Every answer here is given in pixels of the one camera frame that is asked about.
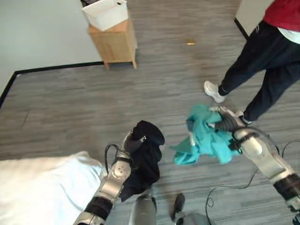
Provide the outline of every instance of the gray carpet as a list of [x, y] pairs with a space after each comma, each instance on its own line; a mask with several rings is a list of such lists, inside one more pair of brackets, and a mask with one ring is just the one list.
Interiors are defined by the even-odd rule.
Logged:
[[[239, 0], [131, 0], [139, 49], [138, 69], [129, 63], [24, 74], [17, 78], [0, 110], [0, 159], [69, 155], [86, 150], [103, 161], [108, 143], [120, 144], [139, 120], [156, 124], [166, 145], [155, 187], [157, 224], [170, 225], [169, 208], [183, 192], [185, 212], [204, 213], [217, 185], [246, 185], [255, 167], [244, 157], [228, 165], [203, 157], [195, 166], [172, 163], [170, 145], [187, 135], [189, 108], [214, 104], [203, 82], [220, 82], [245, 39], [233, 23]], [[194, 38], [195, 45], [187, 45]], [[224, 105], [244, 109], [260, 88], [263, 73], [232, 92]], [[255, 125], [283, 147], [300, 135], [300, 86], [292, 86]], [[300, 171], [300, 144], [286, 160]], [[209, 214], [223, 225], [290, 225], [293, 214], [258, 174], [246, 190], [217, 190]], [[118, 203], [108, 225], [128, 223], [134, 198]]]

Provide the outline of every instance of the red shirt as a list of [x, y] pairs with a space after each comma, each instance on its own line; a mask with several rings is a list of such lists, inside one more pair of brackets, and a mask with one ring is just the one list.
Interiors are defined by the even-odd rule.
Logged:
[[263, 20], [274, 27], [300, 32], [300, 0], [275, 0]]

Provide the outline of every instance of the white basket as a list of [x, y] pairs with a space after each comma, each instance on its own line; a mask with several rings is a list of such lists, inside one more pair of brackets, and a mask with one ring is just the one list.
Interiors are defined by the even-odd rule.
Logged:
[[99, 30], [107, 30], [128, 19], [125, 0], [100, 0], [82, 10], [86, 13], [91, 25]]

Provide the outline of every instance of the person's leg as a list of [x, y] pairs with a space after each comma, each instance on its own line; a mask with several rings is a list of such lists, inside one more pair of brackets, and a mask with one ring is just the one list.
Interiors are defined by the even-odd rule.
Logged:
[[205, 92], [216, 102], [223, 102], [225, 95], [247, 81], [256, 72], [291, 63], [291, 41], [285, 38], [278, 28], [260, 22], [252, 32], [236, 62], [226, 72], [218, 87], [210, 82], [204, 83]]
[[300, 79], [300, 62], [268, 69], [262, 87], [244, 111], [247, 121], [255, 121], [270, 109], [293, 83]]

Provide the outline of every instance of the black pants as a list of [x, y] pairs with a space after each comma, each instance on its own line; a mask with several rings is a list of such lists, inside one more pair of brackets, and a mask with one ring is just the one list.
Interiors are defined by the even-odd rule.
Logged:
[[300, 78], [300, 45], [285, 38], [278, 28], [262, 21], [227, 71], [219, 86], [219, 94], [227, 95], [264, 69], [262, 87], [244, 112], [248, 121], [264, 114]]

